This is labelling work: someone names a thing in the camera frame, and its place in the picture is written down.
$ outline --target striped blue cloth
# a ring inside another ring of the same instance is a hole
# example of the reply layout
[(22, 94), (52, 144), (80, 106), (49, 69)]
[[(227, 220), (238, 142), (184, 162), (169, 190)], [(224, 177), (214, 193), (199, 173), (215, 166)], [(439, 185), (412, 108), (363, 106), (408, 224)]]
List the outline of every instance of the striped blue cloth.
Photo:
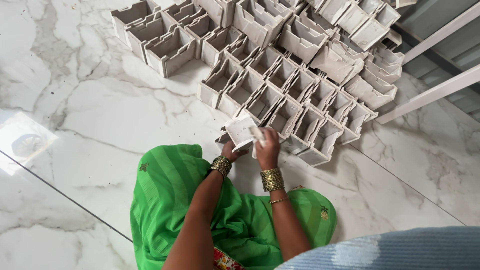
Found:
[(302, 253), (276, 270), (480, 270), (480, 227), (369, 235)]

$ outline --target gold bangle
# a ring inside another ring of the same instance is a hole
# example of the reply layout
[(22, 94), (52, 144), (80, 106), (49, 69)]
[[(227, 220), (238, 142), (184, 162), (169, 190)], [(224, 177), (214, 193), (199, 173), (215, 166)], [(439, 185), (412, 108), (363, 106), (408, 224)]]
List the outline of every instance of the gold bangle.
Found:
[(223, 175), (223, 178), (225, 178), (228, 175), (231, 168), (232, 168), (232, 163), (226, 157), (223, 157), (223, 156), (216, 157), (212, 161), (212, 164), (210, 165), (210, 170), (219, 171)]
[(278, 189), (284, 189), (282, 173), (279, 168), (271, 170), (261, 171), (262, 184), (264, 185), (264, 191), (274, 191)]
[(274, 203), (277, 203), (277, 202), (284, 201), (284, 200), (286, 200), (286, 199), (288, 199), (288, 195), (287, 195), (285, 198), (281, 198), (280, 200), (275, 200), (275, 201), (269, 200), (268, 202), (269, 202), (270, 204), (274, 204)]

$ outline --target green sari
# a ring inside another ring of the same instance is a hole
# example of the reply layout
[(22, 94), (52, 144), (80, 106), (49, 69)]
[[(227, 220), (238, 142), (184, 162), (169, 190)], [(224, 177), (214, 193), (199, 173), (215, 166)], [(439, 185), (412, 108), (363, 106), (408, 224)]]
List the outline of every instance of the green sari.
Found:
[[(158, 146), (142, 157), (130, 209), (139, 270), (163, 266), (209, 166), (199, 145)], [(288, 196), (312, 247), (328, 244), (336, 226), (330, 201), (306, 188)], [(239, 194), (225, 178), (213, 213), (214, 246), (247, 270), (271, 270), (283, 262), (268, 200), (268, 196)]]

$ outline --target white marble tile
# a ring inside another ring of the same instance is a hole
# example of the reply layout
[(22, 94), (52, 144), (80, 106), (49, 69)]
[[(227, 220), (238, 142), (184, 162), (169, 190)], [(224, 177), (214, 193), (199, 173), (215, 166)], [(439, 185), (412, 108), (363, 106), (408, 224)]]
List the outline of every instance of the white marble tile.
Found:
[[(397, 103), (428, 89), (407, 73)], [(380, 125), (352, 145), (466, 225), (480, 225), (480, 123), (445, 99)]]
[[(195, 96), (209, 68), (191, 61), (165, 79), (143, 64), (113, 36), (108, 11), (126, 2), (31, 1), (26, 5), (38, 8), (29, 23), (18, 26), (26, 33), (22, 45), (9, 44), (0, 52), (0, 127), (22, 112), (32, 119), (30, 130), (46, 128), (29, 132), (58, 138), (47, 147), (40, 144), (41, 151), (33, 148), (34, 156), (22, 157), (12, 148), (17, 137), (8, 135), (0, 137), (8, 140), (1, 150), (130, 236), (129, 208), (143, 153), (157, 145), (198, 143), (206, 160), (219, 154), (213, 140), (228, 118)], [(0, 12), (25, 9), (0, 3)], [(67, 10), (71, 19), (58, 15)], [(289, 187), (313, 188), (335, 205), (339, 224), (334, 241), (461, 225), (350, 146), (337, 147), (321, 169), (286, 154), (282, 160)], [(232, 181), (241, 192), (265, 195), (258, 171), (255, 160), (242, 157), (234, 164)]]
[(0, 170), (2, 269), (136, 269), (128, 239), (3, 154), (0, 163), (15, 170)]

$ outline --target white metal frame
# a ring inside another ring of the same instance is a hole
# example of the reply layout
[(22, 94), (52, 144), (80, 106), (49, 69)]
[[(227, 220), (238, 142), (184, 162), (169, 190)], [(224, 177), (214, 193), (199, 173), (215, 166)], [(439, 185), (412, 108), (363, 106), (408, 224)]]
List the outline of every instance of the white metal frame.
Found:
[(385, 124), (478, 81), (480, 81), (480, 64), (396, 106), (376, 120), (380, 124)]
[(422, 41), (420, 44), (418, 44), (417, 46), (409, 50), (405, 54), (405, 59), (403, 60), (402, 65), (408, 63), (410, 60), (421, 55), (424, 51), (430, 49), (435, 44), (442, 41), (444, 38), (448, 37), (449, 35), (454, 33), (456, 30), (468, 24), (478, 16), (480, 16), (480, 2), (478, 2), (473, 7), (469, 8), (467, 11), (457, 16), (457, 18), (453, 19), (451, 22), (447, 23), (444, 27), (440, 28), (437, 32), (430, 35), (426, 40)]

